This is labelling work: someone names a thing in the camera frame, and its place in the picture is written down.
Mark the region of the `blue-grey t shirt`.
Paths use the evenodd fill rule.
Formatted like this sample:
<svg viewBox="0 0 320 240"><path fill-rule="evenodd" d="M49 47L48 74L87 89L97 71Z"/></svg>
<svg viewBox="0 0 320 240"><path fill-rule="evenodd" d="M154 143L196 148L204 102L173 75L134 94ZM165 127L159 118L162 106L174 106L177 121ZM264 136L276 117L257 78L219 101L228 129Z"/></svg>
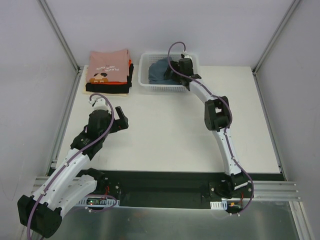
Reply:
<svg viewBox="0 0 320 240"><path fill-rule="evenodd" d="M151 85L181 85L176 73L170 68L167 58L162 58L150 65L148 81Z"/></svg>

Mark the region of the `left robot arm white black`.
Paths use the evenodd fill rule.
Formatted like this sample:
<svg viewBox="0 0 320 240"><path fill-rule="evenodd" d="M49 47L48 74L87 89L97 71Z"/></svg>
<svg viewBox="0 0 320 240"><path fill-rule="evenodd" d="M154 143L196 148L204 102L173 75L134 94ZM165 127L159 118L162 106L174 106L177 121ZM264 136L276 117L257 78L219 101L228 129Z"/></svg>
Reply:
<svg viewBox="0 0 320 240"><path fill-rule="evenodd" d="M74 138L64 162L31 196L22 195L17 202L19 220L26 227L28 239L32 232L50 238L64 216L86 196L110 199L112 207L117 205L117 197L109 194L109 183L103 172L90 168L77 182L73 180L102 149L109 134L128 127L128 118L119 106L111 110L96 109L89 115L87 125Z"/></svg>

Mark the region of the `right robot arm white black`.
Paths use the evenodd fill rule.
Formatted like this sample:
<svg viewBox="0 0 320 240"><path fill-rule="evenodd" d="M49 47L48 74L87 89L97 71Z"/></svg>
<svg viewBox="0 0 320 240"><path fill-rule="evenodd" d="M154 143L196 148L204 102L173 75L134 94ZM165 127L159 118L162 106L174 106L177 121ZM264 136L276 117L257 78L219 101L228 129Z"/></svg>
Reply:
<svg viewBox="0 0 320 240"><path fill-rule="evenodd" d="M186 56L179 61L167 58L168 69L164 77L172 73L172 79L188 91L195 94L204 104L204 123L214 135L222 156L225 180L215 187L215 193L226 199L237 197L243 188L252 181L240 165L232 142L231 124L233 115L226 96L217 96L201 81L202 77L194 73L193 62Z"/></svg>

